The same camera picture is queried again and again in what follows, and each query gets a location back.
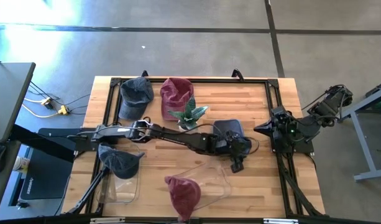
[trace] green plant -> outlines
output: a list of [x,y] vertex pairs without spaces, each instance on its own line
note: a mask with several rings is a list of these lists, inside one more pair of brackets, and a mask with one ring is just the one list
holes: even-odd
[[178,125],[183,129],[192,129],[197,124],[196,122],[205,114],[208,106],[202,106],[196,108],[195,96],[191,96],[189,101],[186,103],[185,112],[182,111],[168,111],[170,115],[179,119]]

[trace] concrete floor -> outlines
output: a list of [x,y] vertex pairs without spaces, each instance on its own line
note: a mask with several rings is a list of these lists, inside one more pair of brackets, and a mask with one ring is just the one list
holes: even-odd
[[[381,0],[270,2],[277,29],[381,30]],[[0,22],[268,29],[267,21],[263,0],[0,1]],[[296,79],[302,105],[338,83],[352,90],[357,102],[381,83],[381,35],[280,34],[278,44],[285,76]],[[150,75],[226,77],[238,68],[245,77],[277,77],[270,34],[45,32],[11,26],[0,30],[0,60],[35,62],[33,82],[64,102],[89,93],[95,75],[147,70]],[[17,119],[33,131],[75,128],[82,122],[83,116],[38,119],[26,110]],[[368,167],[351,122],[323,130],[313,143],[326,213],[381,222],[381,178],[353,181]],[[58,203],[38,200],[16,212],[0,209],[0,218],[52,215]]]

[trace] clear plastic bin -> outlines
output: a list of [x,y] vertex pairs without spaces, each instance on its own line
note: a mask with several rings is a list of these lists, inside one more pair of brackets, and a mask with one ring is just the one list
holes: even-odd
[[232,187],[225,170],[216,160],[211,159],[207,164],[174,175],[174,177],[193,180],[200,186],[201,198],[194,210],[217,202],[231,194]]
[[[120,151],[132,154],[140,154],[139,148],[134,144],[118,144],[112,147]],[[97,200],[99,203],[131,203],[139,196],[140,169],[130,179],[120,179],[110,172],[105,176],[97,188]]]

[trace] red cap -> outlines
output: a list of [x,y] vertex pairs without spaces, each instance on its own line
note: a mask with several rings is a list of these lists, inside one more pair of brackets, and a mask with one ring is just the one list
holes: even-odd
[[193,85],[185,78],[168,78],[161,90],[161,113],[164,120],[177,121],[168,111],[185,111],[186,103],[194,94]]
[[201,198],[200,186],[186,178],[165,177],[170,190],[171,203],[179,214],[179,221],[189,220]]

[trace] wooden tabletop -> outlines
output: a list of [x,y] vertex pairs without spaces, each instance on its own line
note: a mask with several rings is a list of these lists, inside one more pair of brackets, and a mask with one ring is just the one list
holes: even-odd
[[[94,128],[103,122],[111,78],[95,77],[83,127]],[[300,101],[294,79],[279,78],[278,82],[284,107],[292,111],[294,116],[301,117]],[[153,123],[177,129],[176,122],[164,121],[161,117],[161,83],[153,83],[152,85],[154,88],[154,100],[148,105],[144,116],[151,117]],[[206,114],[201,117],[198,124],[212,124],[217,119],[238,119],[241,121],[246,136],[260,141],[260,148],[256,153],[249,155],[245,159],[245,169],[243,171],[233,174],[229,167],[226,168],[227,178],[231,184],[230,196],[193,212],[192,216],[285,217],[277,162],[271,152],[270,139],[253,131],[255,126],[269,119],[264,86],[261,84],[236,83],[194,83],[193,86],[197,106],[209,106]],[[116,88],[114,96],[117,96],[118,91],[118,88]],[[109,123],[112,122],[116,98],[113,99]],[[131,123],[128,121],[120,122],[124,126]],[[201,127],[199,132],[201,131],[210,133],[211,127]],[[171,205],[164,177],[180,174],[197,167],[208,162],[211,157],[196,154],[184,146],[161,140],[152,140],[147,144],[138,144],[138,146],[141,151],[146,153],[142,158],[140,168],[139,197],[127,205],[123,203],[107,203],[104,206],[103,215],[177,217],[177,213]],[[88,188],[91,182],[95,155],[95,152],[86,152],[74,162],[63,204],[63,212],[71,209]],[[300,189],[315,208],[324,213],[318,179],[312,161],[303,154],[295,154],[293,159]],[[291,207],[295,210],[293,192],[289,190],[289,194]],[[93,209],[96,208],[96,203],[95,199]]]

